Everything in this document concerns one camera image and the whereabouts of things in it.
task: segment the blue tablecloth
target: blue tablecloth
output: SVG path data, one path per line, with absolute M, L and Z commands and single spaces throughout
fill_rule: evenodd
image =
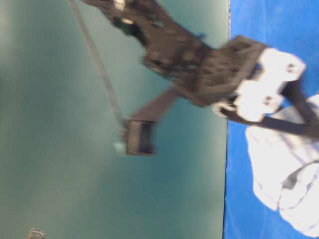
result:
M 231 37 L 245 35 L 302 58 L 307 64 L 302 89 L 307 97 L 316 94 L 319 1 L 232 0 L 230 6 Z M 224 239 L 308 238 L 254 195 L 245 129 L 229 122 Z

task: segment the white cloth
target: white cloth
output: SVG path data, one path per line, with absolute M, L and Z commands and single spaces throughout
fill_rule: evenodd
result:
M 319 95 L 308 102 L 319 116 Z M 303 122 L 294 107 L 273 117 Z M 257 126 L 246 137 L 255 195 L 296 230 L 319 237 L 319 141 Z

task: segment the black mechanical part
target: black mechanical part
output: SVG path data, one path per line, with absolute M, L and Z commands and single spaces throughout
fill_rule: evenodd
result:
M 153 130 L 170 106 L 175 102 L 177 91 L 172 87 L 131 115 L 124 134 L 126 154 L 154 155 Z
M 143 63 L 158 74 L 171 78 L 174 93 L 199 107 L 210 106 L 221 99 L 231 102 L 240 83 L 258 72 L 258 59 L 268 47 L 237 36 L 223 47 L 213 49 L 174 22 L 155 0 L 82 1 L 96 6 L 114 26 L 136 37 L 146 50 Z M 288 82 L 282 94 L 297 109 L 304 124 L 271 117 L 252 122 L 238 116 L 236 111 L 221 109 L 221 113 L 232 121 L 247 125 L 319 139 L 319 131 L 314 130 L 319 119 L 306 102 L 299 84 L 300 81 Z M 172 102 L 163 101 L 166 98 L 169 97 L 157 98 L 128 120 L 125 133 L 128 154 L 154 153 L 152 129 L 158 116 L 167 110 L 164 106 L 170 106 Z

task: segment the teal backdrop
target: teal backdrop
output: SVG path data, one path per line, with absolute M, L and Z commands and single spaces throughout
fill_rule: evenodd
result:
M 218 47 L 227 0 L 159 0 Z M 138 42 L 78 1 L 126 116 L 169 82 Z M 119 127 L 66 0 L 0 1 L 0 237 L 221 239 L 226 120 L 178 100 L 157 156 L 123 157 Z

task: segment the wire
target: wire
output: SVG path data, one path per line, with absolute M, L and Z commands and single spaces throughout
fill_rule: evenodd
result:
M 110 100 L 110 104 L 111 104 L 111 107 L 114 111 L 115 117 L 116 117 L 117 121 L 119 122 L 119 124 L 123 128 L 126 128 L 126 121 L 123 118 L 119 103 L 116 99 L 116 95 L 115 95 L 112 83 L 111 83 L 111 81 L 106 73 L 106 70 L 105 70 L 103 63 L 102 63 L 102 60 L 101 60 L 101 57 L 100 57 L 100 55 L 95 47 L 95 44 L 94 44 L 94 41 L 90 35 L 90 32 L 89 32 L 89 30 L 84 22 L 84 19 L 80 13 L 79 8 L 78 8 L 77 4 L 75 3 L 75 1 L 74 0 L 68 0 L 68 1 L 69 1 L 69 4 L 73 10 L 73 13 L 76 17 L 78 25 L 80 26 L 80 28 L 85 36 L 87 45 L 91 51 L 95 65 L 100 73 L 101 78 L 103 79 L 104 86 L 105 86 L 105 89 L 107 92 L 107 96 Z

